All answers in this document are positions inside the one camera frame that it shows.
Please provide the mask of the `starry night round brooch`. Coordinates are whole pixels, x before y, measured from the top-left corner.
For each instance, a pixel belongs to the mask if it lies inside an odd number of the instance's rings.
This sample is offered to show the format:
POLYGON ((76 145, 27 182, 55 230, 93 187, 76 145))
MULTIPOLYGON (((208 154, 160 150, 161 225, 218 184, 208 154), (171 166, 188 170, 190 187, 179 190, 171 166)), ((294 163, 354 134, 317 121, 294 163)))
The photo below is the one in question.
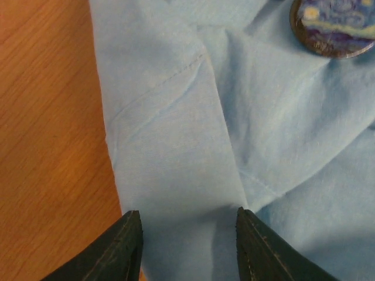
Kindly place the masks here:
POLYGON ((308 50, 350 58, 374 47, 374 1, 293 1, 289 22, 308 50))

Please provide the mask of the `light blue shirt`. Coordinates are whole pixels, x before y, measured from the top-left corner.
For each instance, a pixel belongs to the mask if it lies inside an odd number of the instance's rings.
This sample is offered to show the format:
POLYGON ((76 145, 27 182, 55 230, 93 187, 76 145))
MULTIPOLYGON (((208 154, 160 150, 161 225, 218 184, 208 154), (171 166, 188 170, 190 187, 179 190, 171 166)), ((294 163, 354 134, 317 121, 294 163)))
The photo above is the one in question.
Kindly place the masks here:
POLYGON ((374 51, 307 52, 290 1, 91 1, 106 141, 148 280, 238 280, 253 211, 340 280, 374 279, 374 51))

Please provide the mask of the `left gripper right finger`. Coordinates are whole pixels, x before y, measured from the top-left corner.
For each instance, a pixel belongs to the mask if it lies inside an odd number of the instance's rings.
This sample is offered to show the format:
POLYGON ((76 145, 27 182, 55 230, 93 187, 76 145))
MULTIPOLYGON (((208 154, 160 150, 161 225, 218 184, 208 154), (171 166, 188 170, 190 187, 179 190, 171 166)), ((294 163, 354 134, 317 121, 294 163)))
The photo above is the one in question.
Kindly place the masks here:
POLYGON ((237 210, 236 247, 240 280, 336 280, 243 207, 237 210))

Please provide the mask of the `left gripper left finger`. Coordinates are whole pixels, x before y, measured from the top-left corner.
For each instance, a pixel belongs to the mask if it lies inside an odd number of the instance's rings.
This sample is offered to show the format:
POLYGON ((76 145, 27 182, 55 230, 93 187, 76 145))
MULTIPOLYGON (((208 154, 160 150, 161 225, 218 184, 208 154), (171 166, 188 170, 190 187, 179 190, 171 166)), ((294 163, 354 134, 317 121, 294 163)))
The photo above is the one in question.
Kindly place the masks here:
POLYGON ((129 211, 43 280, 138 280, 142 250, 140 214, 129 211))

